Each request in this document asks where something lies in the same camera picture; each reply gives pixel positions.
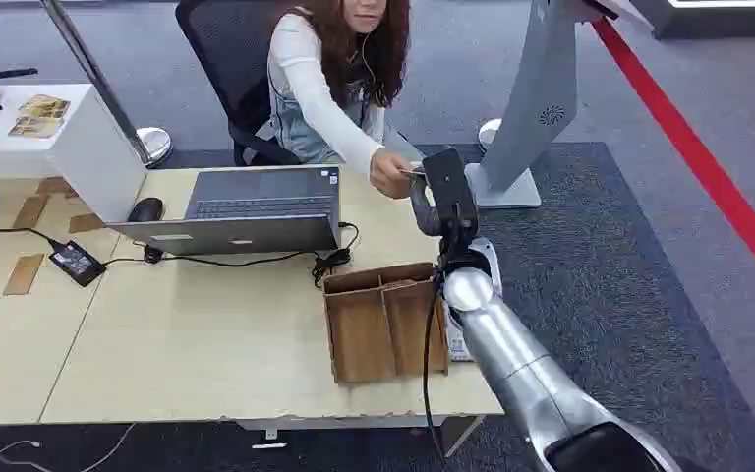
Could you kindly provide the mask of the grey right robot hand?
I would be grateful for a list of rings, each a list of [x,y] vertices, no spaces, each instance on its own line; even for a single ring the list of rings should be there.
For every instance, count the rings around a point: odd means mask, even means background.
[[[454,148],[427,156],[411,171],[410,202],[419,230],[439,239],[439,263],[468,251],[479,228],[478,207]]]

